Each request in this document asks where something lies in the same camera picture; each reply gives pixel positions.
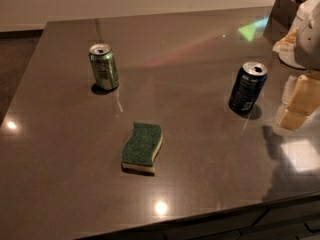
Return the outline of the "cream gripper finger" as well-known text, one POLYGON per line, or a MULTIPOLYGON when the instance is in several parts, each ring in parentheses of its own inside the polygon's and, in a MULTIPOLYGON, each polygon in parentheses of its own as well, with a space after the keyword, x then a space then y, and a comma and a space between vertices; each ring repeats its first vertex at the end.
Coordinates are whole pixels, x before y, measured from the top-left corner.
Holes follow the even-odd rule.
POLYGON ((290 76, 282 103, 286 113, 310 116, 320 106, 320 80, 310 75, 290 76))
POLYGON ((276 125, 290 131, 300 128, 306 120, 307 116, 290 111, 284 105, 279 107, 276 115, 276 125))

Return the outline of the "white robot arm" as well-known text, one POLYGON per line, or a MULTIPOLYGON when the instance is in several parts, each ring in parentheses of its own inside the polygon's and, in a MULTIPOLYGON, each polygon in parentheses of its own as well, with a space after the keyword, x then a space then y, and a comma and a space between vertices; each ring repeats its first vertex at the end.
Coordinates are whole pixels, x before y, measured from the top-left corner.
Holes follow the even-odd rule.
POLYGON ((295 131, 320 107, 320 1, 299 6, 287 35, 273 47, 286 65, 309 70, 286 82, 276 116, 279 128, 295 131))

